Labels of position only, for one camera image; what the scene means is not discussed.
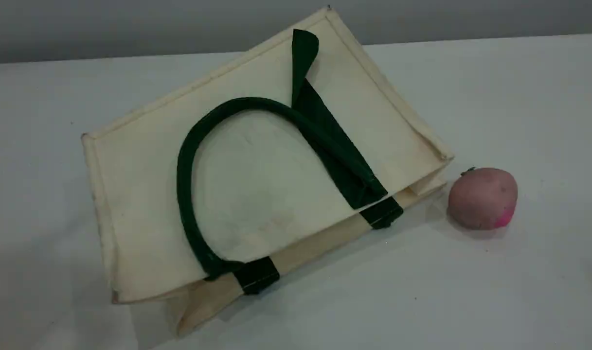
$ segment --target green fabric strap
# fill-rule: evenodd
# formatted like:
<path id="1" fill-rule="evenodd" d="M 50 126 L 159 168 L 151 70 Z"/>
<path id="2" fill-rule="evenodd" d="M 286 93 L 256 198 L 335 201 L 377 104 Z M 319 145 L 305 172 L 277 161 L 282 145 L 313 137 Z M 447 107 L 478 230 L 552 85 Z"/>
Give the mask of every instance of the green fabric strap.
<path id="1" fill-rule="evenodd" d="M 222 121 L 249 109 L 262 109 L 292 122 L 302 133 L 324 164 L 337 188 L 348 204 L 362 208 L 387 195 L 380 181 L 365 162 L 360 152 L 325 107 L 320 96 L 305 78 L 318 54 L 318 38 L 307 31 L 294 30 L 292 41 L 293 86 L 292 107 L 261 97 L 235 98 L 224 102 L 198 121 L 179 151 L 177 163 L 177 200 L 185 236 L 205 270 L 208 279 L 234 272 L 244 265 L 226 261 L 209 248 L 202 237 L 192 204 L 194 156 L 202 140 Z M 391 197 L 361 212 L 373 228 L 385 228 L 399 215 L 402 208 Z"/>

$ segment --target table surface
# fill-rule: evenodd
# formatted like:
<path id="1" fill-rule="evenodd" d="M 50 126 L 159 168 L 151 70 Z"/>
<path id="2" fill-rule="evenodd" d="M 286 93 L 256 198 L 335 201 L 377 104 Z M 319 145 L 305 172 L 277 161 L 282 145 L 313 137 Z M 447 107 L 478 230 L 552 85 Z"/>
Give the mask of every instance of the table surface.
<path id="1" fill-rule="evenodd" d="M 175 340 L 109 304 L 80 135 L 236 53 L 0 65 L 0 349 L 592 349 L 592 35 L 365 48 L 471 166 L 515 175 L 473 239 L 442 192 Z"/>

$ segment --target red potato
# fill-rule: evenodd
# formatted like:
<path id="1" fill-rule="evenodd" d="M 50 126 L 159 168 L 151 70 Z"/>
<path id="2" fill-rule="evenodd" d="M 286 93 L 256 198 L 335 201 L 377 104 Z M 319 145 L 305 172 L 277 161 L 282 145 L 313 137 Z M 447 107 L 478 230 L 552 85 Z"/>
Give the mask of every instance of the red potato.
<path id="1" fill-rule="evenodd" d="M 518 186 L 507 171 L 469 169 L 449 191 L 449 215 L 472 230 L 491 230 L 509 224 L 514 215 Z"/>

